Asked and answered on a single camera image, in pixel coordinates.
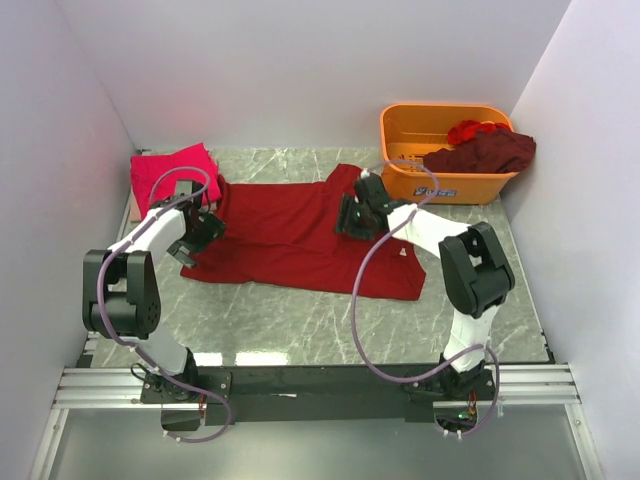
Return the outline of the red t shirt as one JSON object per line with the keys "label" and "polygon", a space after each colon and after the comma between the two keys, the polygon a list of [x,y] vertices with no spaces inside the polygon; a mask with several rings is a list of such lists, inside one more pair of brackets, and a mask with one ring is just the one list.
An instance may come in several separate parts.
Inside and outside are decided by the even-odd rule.
{"label": "red t shirt", "polygon": [[372,242],[335,232],[341,200],[360,168],[339,164],[313,183],[243,184],[218,179],[222,237],[195,255],[182,277],[204,283],[256,282],[369,298],[416,301],[426,279],[411,244],[390,239],[356,277]]}

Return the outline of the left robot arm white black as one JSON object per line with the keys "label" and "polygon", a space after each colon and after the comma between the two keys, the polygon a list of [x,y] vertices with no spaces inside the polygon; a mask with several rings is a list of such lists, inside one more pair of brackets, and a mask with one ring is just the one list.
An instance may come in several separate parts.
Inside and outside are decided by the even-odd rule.
{"label": "left robot arm white black", "polygon": [[200,378],[193,353],[161,325],[156,263],[170,255],[193,268],[193,256],[223,236],[224,222],[203,206],[207,185],[178,181],[126,237],[83,259],[85,329],[133,350],[144,385],[176,402],[197,398]]}

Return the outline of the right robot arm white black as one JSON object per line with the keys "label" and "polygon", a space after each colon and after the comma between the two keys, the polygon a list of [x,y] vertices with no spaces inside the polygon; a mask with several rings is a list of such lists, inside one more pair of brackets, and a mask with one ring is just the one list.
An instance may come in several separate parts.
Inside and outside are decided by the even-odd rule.
{"label": "right robot arm white black", "polygon": [[[396,384],[424,385],[432,378],[452,399],[460,399],[485,371],[492,322],[515,287],[515,276],[493,227],[447,220],[413,203],[393,200],[380,176],[366,171],[354,182],[353,195],[342,197],[335,232],[374,244],[364,256],[351,296],[351,332],[366,367]],[[440,363],[411,377],[393,376],[375,366],[361,344],[356,308],[360,284],[369,261],[390,240],[417,246],[440,260],[445,292],[454,308],[449,339]]]}

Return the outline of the folded pink t shirt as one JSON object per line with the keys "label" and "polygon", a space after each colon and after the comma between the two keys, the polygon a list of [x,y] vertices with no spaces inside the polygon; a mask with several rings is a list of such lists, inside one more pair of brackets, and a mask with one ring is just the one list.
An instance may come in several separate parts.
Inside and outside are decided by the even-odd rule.
{"label": "folded pink t shirt", "polygon": [[165,177],[160,185],[153,189],[153,186],[165,172],[177,167],[195,167],[206,172],[210,178],[208,199],[211,203],[216,203],[222,198],[218,185],[218,165],[202,143],[171,154],[133,156],[130,168],[131,187],[142,218],[146,216],[153,202],[174,194],[178,181],[191,180],[200,184],[205,183],[205,177],[200,171],[180,170]]}

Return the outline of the orange plastic basket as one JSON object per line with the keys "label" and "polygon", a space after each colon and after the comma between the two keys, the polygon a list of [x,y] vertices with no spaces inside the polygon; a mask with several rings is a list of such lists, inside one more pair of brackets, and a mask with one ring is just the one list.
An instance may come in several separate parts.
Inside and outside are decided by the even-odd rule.
{"label": "orange plastic basket", "polygon": [[[449,149],[448,131],[464,120],[510,125],[503,112],[483,105],[400,103],[380,114],[381,173],[392,198],[419,202],[433,193],[434,179],[422,171],[423,157]],[[516,174],[438,173],[432,204],[486,205]]]}

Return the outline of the bright red cloth in basket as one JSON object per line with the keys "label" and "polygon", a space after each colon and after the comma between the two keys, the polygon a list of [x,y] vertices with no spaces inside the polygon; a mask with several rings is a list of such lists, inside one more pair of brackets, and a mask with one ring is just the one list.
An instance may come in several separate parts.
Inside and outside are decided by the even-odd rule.
{"label": "bright red cloth in basket", "polygon": [[457,146],[474,140],[478,133],[491,134],[500,130],[511,131],[512,128],[502,122],[463,120],[449,129],[447,142],[449,145]]}

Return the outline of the dark maroon t shirt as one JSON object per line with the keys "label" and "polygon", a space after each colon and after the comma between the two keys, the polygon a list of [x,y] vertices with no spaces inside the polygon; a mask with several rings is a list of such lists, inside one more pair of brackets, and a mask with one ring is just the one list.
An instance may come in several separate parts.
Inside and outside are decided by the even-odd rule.
{"label": "dark maroon t shirt", "polygon": [[479,133],[472,140],[428,153],[423,165],[434,173],[506,174],[527,169],[536,154],[536,142],[509,130]]}

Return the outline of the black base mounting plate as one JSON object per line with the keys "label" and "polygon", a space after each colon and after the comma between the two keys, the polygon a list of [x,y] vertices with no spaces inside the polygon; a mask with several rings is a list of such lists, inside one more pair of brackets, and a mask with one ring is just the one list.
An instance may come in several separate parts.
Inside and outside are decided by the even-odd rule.
{"label": "black base mounting plate", "polygon": [[490,401],[495,381],[490,369],[479,366],[459,375],[448,368],[427,380],[415,378],[425,364],[386,366],[396,384],[364,365],[199,367],[196,386],[216,393],[205,399],[147,374],[140,400],[164,407],[162,423],[172,431],[236,422],[402,419],[432,423],[437,402],[468,407]]}

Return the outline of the aluminium rail frame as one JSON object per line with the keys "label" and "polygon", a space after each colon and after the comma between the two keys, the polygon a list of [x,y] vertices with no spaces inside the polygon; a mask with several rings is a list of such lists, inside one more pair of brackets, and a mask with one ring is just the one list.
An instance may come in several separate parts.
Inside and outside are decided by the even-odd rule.
{"label": "aluminium rail frame", "polygon": [[[60,410],[175,409],[185,403],[147,404],[141,400],[143,382],[124,368],[67,368],[59,381],[52,407]],[[567,365],[503,365],[499,403],[517,406],[575,405],[581,397]]]}

